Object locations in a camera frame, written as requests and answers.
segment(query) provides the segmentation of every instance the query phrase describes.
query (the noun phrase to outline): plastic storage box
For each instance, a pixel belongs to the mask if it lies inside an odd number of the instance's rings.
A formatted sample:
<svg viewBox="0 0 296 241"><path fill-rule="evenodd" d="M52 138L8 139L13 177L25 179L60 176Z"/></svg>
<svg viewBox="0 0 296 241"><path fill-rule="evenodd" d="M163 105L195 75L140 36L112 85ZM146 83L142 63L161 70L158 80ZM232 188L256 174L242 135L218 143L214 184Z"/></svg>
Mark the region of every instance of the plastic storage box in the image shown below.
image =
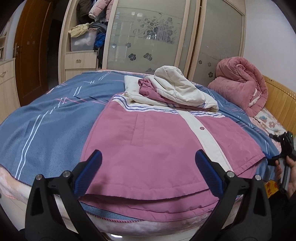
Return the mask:
<svg viewBox="0 0 296 241"><path fill-rule="evenodd" d="M93 50L97 33L97 30L88 30L76 38L71 38L71 51Z"/></svg>

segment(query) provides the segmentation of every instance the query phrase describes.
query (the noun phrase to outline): pink puffer jacket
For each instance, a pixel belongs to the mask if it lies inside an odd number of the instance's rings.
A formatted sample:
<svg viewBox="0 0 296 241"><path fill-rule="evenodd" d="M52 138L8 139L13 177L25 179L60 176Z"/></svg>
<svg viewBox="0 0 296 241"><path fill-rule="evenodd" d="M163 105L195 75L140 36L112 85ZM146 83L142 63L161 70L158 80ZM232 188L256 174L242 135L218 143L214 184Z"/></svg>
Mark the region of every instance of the pink puffer jacket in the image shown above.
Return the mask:
<svg viewBox="0 0 296 241"><path fill-rule="evenodd" d="M106 21L109 21L114 0L98 0L89 11L89 17L95 19L104 9L106 10Z"/></svg>

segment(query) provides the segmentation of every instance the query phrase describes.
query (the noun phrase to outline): blue bedsheet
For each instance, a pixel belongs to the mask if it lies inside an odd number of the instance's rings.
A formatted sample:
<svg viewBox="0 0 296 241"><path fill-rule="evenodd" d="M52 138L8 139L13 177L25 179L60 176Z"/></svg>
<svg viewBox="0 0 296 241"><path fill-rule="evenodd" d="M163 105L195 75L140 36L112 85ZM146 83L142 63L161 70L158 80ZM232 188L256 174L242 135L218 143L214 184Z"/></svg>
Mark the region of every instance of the blue bedsheet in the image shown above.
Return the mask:
<svg viewBox="0 0 296 241"><path fill-rule="evenodd" d="M55 177L64 170L72 170L98 115L114 94L124 92L124 75L112 71L83 73L17 109L0 125L0 165L28 185L39 173ZM250 122L242 109L213 90L197 87L212 95L219 104L219 112L249 133L268 158L278 154L270 138ZM265 173L268 180L273 169L266 166L263 161L257 173ZM83 208L103 218L135 220L85 204Z"/></svg>

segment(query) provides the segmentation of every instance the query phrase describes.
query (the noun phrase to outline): wooden bed headboard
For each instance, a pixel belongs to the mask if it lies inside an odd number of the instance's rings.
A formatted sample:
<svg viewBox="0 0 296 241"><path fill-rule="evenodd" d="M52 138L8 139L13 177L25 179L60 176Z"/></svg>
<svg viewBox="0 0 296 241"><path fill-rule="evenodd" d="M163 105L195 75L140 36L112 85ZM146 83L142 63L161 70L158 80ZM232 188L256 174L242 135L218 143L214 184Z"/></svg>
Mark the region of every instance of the wooden bed headboard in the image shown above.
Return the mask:
<svg viewBox="0 0 296 241"><path fill-rule="evenodd" d="M283 125L296 135L296 93L286 86L263 76L268 88L265 108Z"/></svg>

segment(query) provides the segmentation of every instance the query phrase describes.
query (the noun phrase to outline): metal screw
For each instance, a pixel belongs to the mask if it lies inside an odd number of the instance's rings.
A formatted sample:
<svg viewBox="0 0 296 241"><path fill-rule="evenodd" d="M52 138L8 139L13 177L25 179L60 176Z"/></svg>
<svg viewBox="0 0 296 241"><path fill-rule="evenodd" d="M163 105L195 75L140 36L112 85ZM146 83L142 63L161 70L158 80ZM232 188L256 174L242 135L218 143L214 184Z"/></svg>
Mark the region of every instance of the metal screw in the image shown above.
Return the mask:
<svg viewBox="0 0 296 241"><path fill-rule="evenodd" d="M262 178L261 178L260 175L255 175L255 179L256 179L257 181L260 181Z"/></svg>
<svg viewBox="0 0 296 241"><path fill-rule="evenodd" d="M36 180L41 180L41 178L42 178L42 175L41 174L38 174L37 176L36 176Z"/></svg>
<svg viewBox="0 0 296 241"><path fill-rule="evenodd" d="M230 178L235 176L234 172L232 172L232 171L228 171L226 174Z"/></svg>
<svg viewBox="0 0 296 241"><path fill-rule="evenodd" d="M64 171L63 172L63 177L69 177L71 175L70 171Z"/></svg>

